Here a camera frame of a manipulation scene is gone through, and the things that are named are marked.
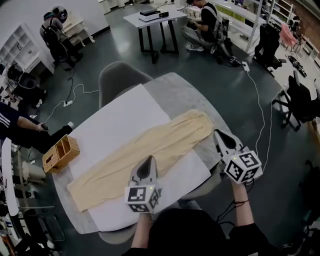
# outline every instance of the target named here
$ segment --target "wicker basket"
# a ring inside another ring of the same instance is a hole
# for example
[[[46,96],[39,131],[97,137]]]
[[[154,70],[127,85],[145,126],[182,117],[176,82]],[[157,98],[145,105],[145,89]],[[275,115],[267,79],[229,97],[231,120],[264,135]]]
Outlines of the wicker basket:
[[[43,169],[46,173],[58,173],[79,154],[76,139],[65,135],[43,155]]]

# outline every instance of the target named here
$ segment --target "pink cloth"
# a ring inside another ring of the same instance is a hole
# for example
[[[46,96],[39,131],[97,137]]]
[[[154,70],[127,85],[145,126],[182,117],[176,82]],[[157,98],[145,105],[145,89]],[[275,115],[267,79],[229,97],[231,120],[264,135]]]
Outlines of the pink cloth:
[[[288,46],[294,46],[297,43],[297,39],[292,35],[288,24],[282,24],[282,29],[280,32],[280,38],[284,41],[284,43]]]

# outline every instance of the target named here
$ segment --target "black backpack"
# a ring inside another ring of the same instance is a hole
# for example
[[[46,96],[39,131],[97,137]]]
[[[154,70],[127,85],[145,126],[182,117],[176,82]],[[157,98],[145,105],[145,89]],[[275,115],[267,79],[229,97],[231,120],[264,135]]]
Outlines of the black backpack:
[[[43,40],[49,49],[56,47],[59,43],[59,38],[57,35],[58,29],[55,26],[52,26],[53,19],[53,17],[50,19],[48,27],[45,27],[44,25],[41,26],[43,29]]]

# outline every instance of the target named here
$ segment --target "hand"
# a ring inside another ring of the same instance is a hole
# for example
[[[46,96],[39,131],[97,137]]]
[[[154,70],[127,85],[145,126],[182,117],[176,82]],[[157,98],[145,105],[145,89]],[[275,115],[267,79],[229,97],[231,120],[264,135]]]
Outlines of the hand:
[[[42,125],[44,125],[45,123],[42,122],[42,123],[39,123],[36,125],[36,127],[38,128],[38,132],[46,132],[46,130],[42,127]]]

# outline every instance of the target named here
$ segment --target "gray table top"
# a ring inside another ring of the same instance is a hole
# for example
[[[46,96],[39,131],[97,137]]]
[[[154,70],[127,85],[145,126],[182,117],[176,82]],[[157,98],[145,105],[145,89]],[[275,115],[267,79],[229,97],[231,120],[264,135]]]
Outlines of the gray table top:
[[[190,109],[198,109],[208,115],[215,129],[230,131],[210,102],[176,73],[165,74],[143,86],[171,119]],[[212,136],[198,143],[194,150],[209,170],[221,159]],[[80,234],[98,232],[98,227],[89,212],[87,210],[84,212],[77,210],[76,204],[67,189],[67,185],[74,180],[69,166],[52,176],[61,204],[74,228]]]

